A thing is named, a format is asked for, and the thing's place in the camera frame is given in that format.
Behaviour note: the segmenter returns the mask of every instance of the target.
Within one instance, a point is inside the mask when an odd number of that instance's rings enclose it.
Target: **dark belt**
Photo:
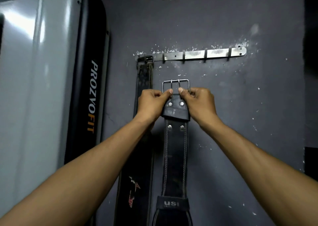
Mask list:
[[[188,80],[171,80],[172,83]],[[163,108],[165,118],[164,157],[162,192],[157,198],[157,210],[153,218],[153,226],[191,226],[187,198],[187,158],[188,158],[188,122],[190,114],[187,104],[179,94],[173,94]]]
[[[153,57],[137,60],[137,83],[134,116],[137,114],[138,97],[142,90],[152,88]],[[148,226],[153,170],[151,133],[146,133],[121,170],[115,209],[115,226]]]

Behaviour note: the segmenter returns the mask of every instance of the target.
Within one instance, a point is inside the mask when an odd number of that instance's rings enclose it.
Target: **black leather belt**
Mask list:
[[[152,56],[137,60],[137,83],[134,116],[138,110],[138,97],[142,90],[152,88]],[[153,170],[152,135],[146,133],[128,158],[121,170],[118,182],[115,226],[148,226]]]
[[[189,80],[171,80],[162,83]],[[153,218],[153,226],[191,226],[192,219],[189,212],[187,198],[187,157],[188,157],[188,122],[190,114],[187,104],[179,94],[173,94],[163,108],[162,117],[165,118],[164,157],[162,192],[157,198],[157,210]]]

